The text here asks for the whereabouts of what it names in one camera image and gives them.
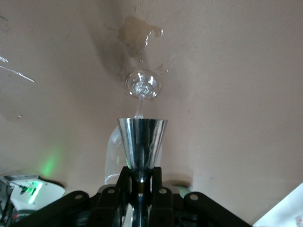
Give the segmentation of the shiny steel double jigger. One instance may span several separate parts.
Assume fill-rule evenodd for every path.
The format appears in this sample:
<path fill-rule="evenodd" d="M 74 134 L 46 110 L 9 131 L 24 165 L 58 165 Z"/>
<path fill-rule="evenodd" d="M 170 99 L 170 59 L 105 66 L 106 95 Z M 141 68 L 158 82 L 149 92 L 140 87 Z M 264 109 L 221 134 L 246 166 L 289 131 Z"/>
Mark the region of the shiny steel double jigger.
<path fill-rule="evenodd" d="M 167 125 L 165 119 L 118 120 L 132 180 L 131 227 L 147 227 L 151 205 L 151 178 Z"/>

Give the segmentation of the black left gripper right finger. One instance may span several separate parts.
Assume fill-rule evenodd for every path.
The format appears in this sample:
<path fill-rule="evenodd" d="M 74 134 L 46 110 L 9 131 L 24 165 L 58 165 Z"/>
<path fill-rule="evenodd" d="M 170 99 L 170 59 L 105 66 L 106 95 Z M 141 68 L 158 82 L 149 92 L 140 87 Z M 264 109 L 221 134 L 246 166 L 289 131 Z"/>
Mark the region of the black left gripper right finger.
<path fill-rule="evenodd" d="M 152 170 L 151 227 L 251 227 L 200 192 L 184 197 L 163 186 L 160 167 Z"/>

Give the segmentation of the clear stemmed wine glass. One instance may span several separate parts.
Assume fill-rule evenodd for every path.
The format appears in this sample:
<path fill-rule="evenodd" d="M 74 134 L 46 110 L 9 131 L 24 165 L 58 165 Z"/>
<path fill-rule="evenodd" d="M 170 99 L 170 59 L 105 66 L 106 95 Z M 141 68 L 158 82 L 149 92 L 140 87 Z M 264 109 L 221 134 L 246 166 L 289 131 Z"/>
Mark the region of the clear stemmed wine glass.
<path fill-rule="evenodd" d="M 143 118 L 143 101 L 154 99 L 160 91 L 161 83 L 156 74 L 147 70 L 131 72 L 125 79 L 127 92 L 139 100 L 134 117 Z M 128 165 L 125 148 L 119 127 L 111 133 L 106 152 L 105 180 L 104 184 L 116 184 L 120 172 Z"/>

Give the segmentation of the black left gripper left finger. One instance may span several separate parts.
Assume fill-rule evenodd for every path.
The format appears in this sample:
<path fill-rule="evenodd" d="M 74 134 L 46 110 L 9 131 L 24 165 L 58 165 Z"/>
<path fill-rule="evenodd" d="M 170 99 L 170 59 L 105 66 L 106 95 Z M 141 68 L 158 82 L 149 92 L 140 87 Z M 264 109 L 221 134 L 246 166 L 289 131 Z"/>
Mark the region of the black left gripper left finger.
<path fill-rule="evenodd" d="M 123 167 L 115 185 L 93 197 L 74 191 L 14 223 L 14 227 L 121 227 L 130 169 Z"/>

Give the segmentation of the brown table mat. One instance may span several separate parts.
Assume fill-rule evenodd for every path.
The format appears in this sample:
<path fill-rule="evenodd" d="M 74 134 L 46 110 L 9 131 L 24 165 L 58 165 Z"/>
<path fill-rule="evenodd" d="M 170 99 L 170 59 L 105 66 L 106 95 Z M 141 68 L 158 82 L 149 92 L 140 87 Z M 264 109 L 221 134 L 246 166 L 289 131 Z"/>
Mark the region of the brown table mat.
<path fill-rule="evenodd" d="M 0 175 L 95 194 L 136 69 L 165 181 L 250 224 L 303 183 L 303 0 L 0 0 Z"/>

